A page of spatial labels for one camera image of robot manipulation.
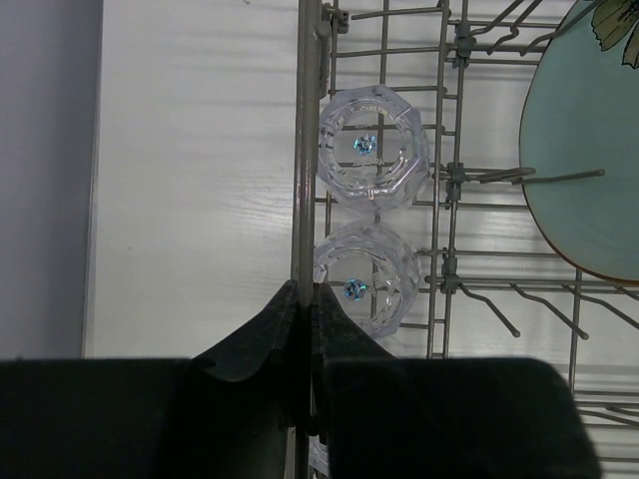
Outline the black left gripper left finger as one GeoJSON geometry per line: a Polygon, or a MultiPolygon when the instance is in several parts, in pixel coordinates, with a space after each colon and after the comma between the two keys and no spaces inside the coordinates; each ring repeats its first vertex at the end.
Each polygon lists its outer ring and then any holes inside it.
{"type": "Polygon", "coordinates": [[[192,358],[1,365],[5,478],[281,478],[298,288],[192,358]]]}

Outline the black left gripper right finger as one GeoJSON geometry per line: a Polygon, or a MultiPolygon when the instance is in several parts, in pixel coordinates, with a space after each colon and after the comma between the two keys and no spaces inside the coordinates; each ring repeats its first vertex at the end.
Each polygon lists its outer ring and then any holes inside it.
{"type": "Polygon", "coordinates": [[[598,478],[567,383],[529,357],[397,358],[316,288],[319,435],[333,478],[598,478]]]}

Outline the grey wire dish rack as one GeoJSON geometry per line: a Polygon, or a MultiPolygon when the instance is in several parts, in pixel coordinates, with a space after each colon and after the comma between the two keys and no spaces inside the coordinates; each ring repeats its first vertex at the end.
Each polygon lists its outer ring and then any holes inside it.
{"type": "Polygon", "coordinates": [[[529,357],[568,385],[602,474],[638,474],[638,280],[585,272],[542,235],[523,187],[519,130],[534,74],[573,5],[559,1],[377,1],[299,5],[292,273],[304,357],[294,473],[320,439],[314,373],[314,250],[361,220],[400,235],[419,261],[417,296],[395,334],[397,358],[529,357]],[[408,204],[357,214],[319,180],[320,113],[339,91],[386,85],[417,109],[431,175],[408,204]]]}

